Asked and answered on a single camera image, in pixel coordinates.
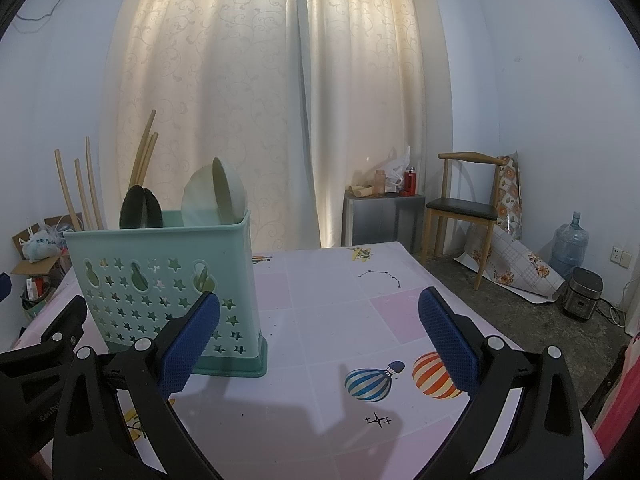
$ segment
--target white patterned curtain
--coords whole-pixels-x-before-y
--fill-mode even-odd
[[[163,209],[220,156],[246,187],[254,250],[317,247],[300,71],[296,0],[141,0],[118,106],[121,195],[156,108],[145,186]]]
[[[411,146],[424,160],[424,74],[413,0],[307,0],[310,136],[323,247],[340,245],[344,187]]]

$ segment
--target hot air balloon print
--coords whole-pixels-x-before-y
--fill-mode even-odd
[[[391,376],[404,370],[402,361],[389,363],[386,370],[360,368],[349,372],[344,379],[344,387],[351,397],[365,402],[378,402],[391,391]]]
[[[418,357],[412,377],[418,389],[432,399],[453,399],[462,393],[449,377],[437,352]]]

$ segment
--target cardboard box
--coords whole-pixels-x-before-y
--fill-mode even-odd
[[[82,214],[76,213],[79,220],[82,222]],[[62,216],[52,216],[51,218],[45,218],[44,223],[48,226],[56,226],[60,224],[71,224],[71,217],[69,215]],[[40,226],[38,224],[34,224],[31,226],[31,230],[33,232],[37,232],[40,230]],[[22,245],[20,244],[20,240],[26,242],[29,239],[29,230],[25,229],[24,231],[19,232],[17,235],[12,236],[11,240],[14,241],[15,249],[20,254],[22,259],[15,267],[14,270],[11,271],[12,274],[21,274],[23,276],[42,276],[44,274],[49,274],[53,266],[58,262],[60,258],[68,258],[68,255],[65,253],[60,256],[50,256],[49,258],[44,258],[44,260],[40,260],[39,262],[30,263],[25,259],[24,254],[22,254]]]

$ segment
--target dish rack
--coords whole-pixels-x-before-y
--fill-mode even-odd
[[[249,213],[239,224],[184,227],[163,211],[165,227],[66,232],[86,303],[110,351],[154,338],[205,291],[220,301],[220,322],[194,373],[260,377],[267,343],[260,331]]]

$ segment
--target blue water bottle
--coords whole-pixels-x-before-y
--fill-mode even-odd
[[[580,212],[574,211],[574,220],[563,224],[554,234],[549,265],[564,279],[568,279],[574,267],[581,267],[589,243],[589,233],[581,228]]]

